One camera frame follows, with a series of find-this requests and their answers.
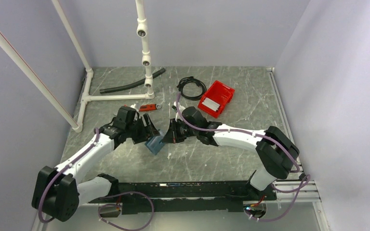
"red plastic tray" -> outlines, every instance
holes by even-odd
[[[235,92],[235,89],[230,88],[226,86],[225,84],[221,83],[220,81],[216,80],[213,82],[211,87],[206,91],[205,94],[203,94],[202,98],[199,101],[198,108],[211,116],[217,118],[222,111],[225,109],[225,106],[233,97],[233,93]],[[207,106],[203,105],[202,102],[209,98],[212,101],[219,104],[219,109],[217,111],[214,111]]]

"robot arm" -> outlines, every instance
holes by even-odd
[[[144,114],[144,121],[145,125],[135,109],[126,106],[121,107],[109,124],[99,128],[100,133],[97,142],[97,135],[95,135],[88,144],[63,163],[55,168],[46,166],[39,172],[32,207],[38,209],[43,192],[49,187],[46,196],[43,198],[42,211],[60,221],[66,221],[80,205],[98,197],[106,196],[110,191],[116,192],[118,190],[118,180],[106,174],[100,174],[84,183],[80,182],[95,163],[115,150],[127,138],[131,138],[133,143],[136,144],[159,135],[148,114]],[[92,144],[94,144],[94,147],[73,163]],[[65,167],[68,168],[55,179],[53,185],[49,185],[59,174],[60,169]]]
[[[183,142],[187,137],[196,136],[203,144],[214,146],[232,146],[248,151],[256,150],[263,166],[255,171],[249,179],[250,185],[257,191],[263,191],[276,179],[286,179],[293,163],[279,147],[274,147],[273,142],[262,139],[256,135],[270,137],[280,143],[293,157],[297,159],[298,148],[280,131],[270,126],[267,130],[247,130],[233,128],[220,122],[207,121],[195,107],[188,107],[182,111],[183,118],[198,128],[225,130],[201,131],[190,127],[180,119],[171,119],[170,128],[162,139],[165,143]],[[244,130],[247,133],[231,131]]]

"gray marble table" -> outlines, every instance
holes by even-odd
[[[175,100],[176,86],[181,78],[188,76],[203,81],[207,87],[215,80],[219,80],[236,90],[232,101],[218,119],[202,113],[208,120],[221,121],[233,127],[246,129],[266,129],[273,125],[284,131],[272,83],[265,67],[174,66],[165,69],[167,70],[165,74],[154,80],[155,98],[152,100],[88,103],[83,122],[84,129],[81,133],[70,130],[62,161],[85,145],[93,136],[93,128],[108,123],[124,104],[162,104],[162,109],[151,111],[149,115],[156,128],[166,131],[169,119],[175,115],[169,105]],[[99,95],[100,89],[126,85],[142,78],[144,78],[142,67],[94,68],[90,94]],[[200,91],[194,84],[188,84],[184,89],[187,95],[198,95]],[[146,89],[140,86],[107,95],[145,92]],[[198,105],[198,101],[184,98],[181,99],[181,103],[185,106]],[[78,112],[79,103],[76,106],[75,118]],[[114,176],[120,182],[247,180],[261,165],[257,153],[232,147],[206,146],[196,138],[188,138],[180,144],[167,144],[157,155],[152,155],[144,144],[133,145],[128,139],[98,162],[84,180],[90,180],[99,173]]]

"black rubber tube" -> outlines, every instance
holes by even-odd
[[[165,72],[165,68],[161,68],[160,70],[152,73],[152,78],[156,78],[160,75],[162,75]],[[122,90],[128,90],[131,88],[138,87],[142,84],[144,84],[145,78],[138,80],[137,82],[130,83],[128,85],[120,86],[120,87],[115,87],[115,88],[105,88],[105,89],[100,89],[100,94],[105,94],[105,93],[112,93],[112,92],[117,92],[117,91],[122,91]]]

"white wall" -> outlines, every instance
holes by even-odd
[[[311,0],[276,80],[332,230],[370,230],[370,0]]]
[[[50,1],[0,0],[0,30],[69,112],[84,67]],[[59,163],[70,126],[0,48],[0,231],[27,231],[37,173]]]
[[[62,0],[93,66],[140,66],[134,0]],[[152,65],[274,66],[309,0],[145,0]]]

